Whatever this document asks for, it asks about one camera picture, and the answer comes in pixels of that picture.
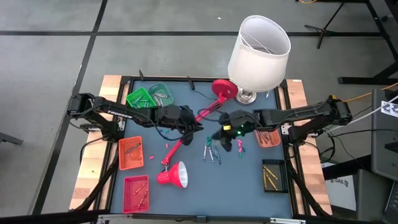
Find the blue table surface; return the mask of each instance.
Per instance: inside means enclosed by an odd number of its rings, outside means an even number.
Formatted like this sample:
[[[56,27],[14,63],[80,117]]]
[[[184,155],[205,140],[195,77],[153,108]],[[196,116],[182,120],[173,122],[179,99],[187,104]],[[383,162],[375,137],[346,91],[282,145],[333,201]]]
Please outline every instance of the blue table surface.
[[[133,91],[140,87],[148,89],[156,82],[135,81]],[[192,91],[188,82],[164,82],[174,97],[175,105],[188,105],[195,114],[207,108],[214,100]],[[216,98],[211,91],[211,82],[195,83],[197,91]],[[253,109],[276,108],[272,91],[268,98],[258,93],[257,100],[249,106],[241,106],[228,100],[221,111],[251,111]],[[208,116],[218,119],[219,113]],[[144,166],[137,169],[118,170],[114,186],[111,213],[123,212],[124,178],[135,175],[149,176],[149,210],[145,213],[163,215],[204,215],[228,217],[276,217],[291,218],[289,194],[264,192],[262,179],[262,159],[283,159],[282,146],[260,148],[254,133],[239,137],[246,152],[238,156],[238,143],[233,141],[231,152],[218,146],[221,165],[212,163],[207,152],[203,160],[206,137],[220,129],[217,122],[202,121],[204,130],[196,132],[189,146],[180,146],[171,158],[171,165],[183,161],[188,170],[188,187],[180,189],[174,185],[159,185],[157,174],[164,169],[161,160],[176,143],[162,139],[154,128],[143,128],[128,120],[125,138],[142,136]],[[177,130],[166,134],[168,138],[181,136]]]

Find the lamp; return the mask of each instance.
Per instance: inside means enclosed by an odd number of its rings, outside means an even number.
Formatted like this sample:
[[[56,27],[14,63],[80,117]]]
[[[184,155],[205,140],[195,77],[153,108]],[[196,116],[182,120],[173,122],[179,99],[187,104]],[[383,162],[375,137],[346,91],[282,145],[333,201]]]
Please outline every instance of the lamp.
[[[247,17],[228,64],[229,80],[239,88],[236,99],[250,104],[257,92],[277,87],[285,77],[289,52],[290,40],[278,24],[264,16]]]
[[[177,187],[185,188],[188,185],[188,173],[185,164],[180,161],[170,169],[157,175],[157,182],[159,184],[172,183]]]

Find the lamp base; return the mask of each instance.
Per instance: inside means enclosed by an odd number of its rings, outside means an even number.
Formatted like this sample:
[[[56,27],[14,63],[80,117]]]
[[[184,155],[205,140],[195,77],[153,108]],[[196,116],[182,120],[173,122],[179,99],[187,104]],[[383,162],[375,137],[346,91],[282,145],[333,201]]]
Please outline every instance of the lamp base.
[[[254,103],[254,100],[256,100],[256,98],[256,92],[247,91],[242,88],[239,88],[238,94],[236,95],[236,101],[244,105],[250,105]]]

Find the wooden board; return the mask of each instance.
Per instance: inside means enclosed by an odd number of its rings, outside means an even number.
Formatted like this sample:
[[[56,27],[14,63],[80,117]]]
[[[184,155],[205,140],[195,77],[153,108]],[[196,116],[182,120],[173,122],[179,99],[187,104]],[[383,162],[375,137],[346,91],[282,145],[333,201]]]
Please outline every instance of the wooden board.
[[[307,99],[304,93],[304,87],[301,80],[287,80],[287,89],[289,92],[290,105],[292,108],[298,108],[301,106],[307,106]],[[279,95],[282,104],[282,109],[286,109],[284,105],[283,91],[279,88]],[[295,125],[303,125],[308,120],[297,121]],[[310,142],[317,145],[315,139],[308,137],[306,142]],[[320,204],[322,209],[329,214],[332,214],[328,192],[326,189],[325,179],[323,178],[323,172],[321,163],[318,156],[318,150],[308,144],[299,147],[300,158],[302,163],[302,169],[304,174],[305,185],[307,189],[311,192],[315,200]],[[290,155],[293,156],[292,148],[289,149]],[[295,192],[297,198],[298,212],[304,214],[303,201],[300,193],[299,187],[295,184]]]
[[[116,101],[120,86],[120,75],[105,75],[100,96],[105,97],[108,100]],[[301,80],[287,80],[289,89],[289,98],[292,108],[307,105],[305,99],[304,88]],[[126,102],[127,87],[123,91],[123,97],[121,102]],[[280,91],[282,109],[285,109],[283,92]],[[106,119],[111,120],[112,116],[108,114],[103,115]],[[89,133],[87,141],[91,141],[96,138],[100,138],[100,132]],[[314,139],[307,139],[308,142],[314,143]],[[106,142],[98,141],[90,144],[86,147],[85,153],[83,154],[83,160],[81,162],[80,170],[76,180],[75,190],[73,191],[72,201],[70,203],[70,209],[79,206],[84,199],[90,194],[95,185],[99,181],[101,166],[104,159],[106,148]],[[116,144],[112,146],[111,158],[113,159],[114,152],[116,150]],[[322,208],[331,214],[331,208],[329,203],[328,194],[326,191],[326,184],[322,174],[322,168],[320,166],[320,160],[318,157],[317,150],[312,146],[300,146],[300,155],[303,165],[303,173],[305,177],[305,183],[311,194],[315,197],[315,200],[322,206]],[[108,193],[109,183],[104,186],[103,194],[101,196],[100,208],[104,208],[106,196]],[[299,188],[296,186],[296,197],[298,210],[301,214],[304,214],[303,203]]]

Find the orange tray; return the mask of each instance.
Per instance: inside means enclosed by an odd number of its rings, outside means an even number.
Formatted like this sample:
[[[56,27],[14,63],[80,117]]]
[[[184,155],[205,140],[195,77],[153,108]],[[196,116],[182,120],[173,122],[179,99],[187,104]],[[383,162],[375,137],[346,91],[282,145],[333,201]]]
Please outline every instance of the orange tray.
[[[120,139],[119,140],[120,170],[133,169],[142,166],[144,166],[144,154],[142,151],[141,136]]]
[[[274,147],[280,144],[280,136],[278,130],[273,132],[254,131],[254,133],[256,134],[256,139],[260,147]]]

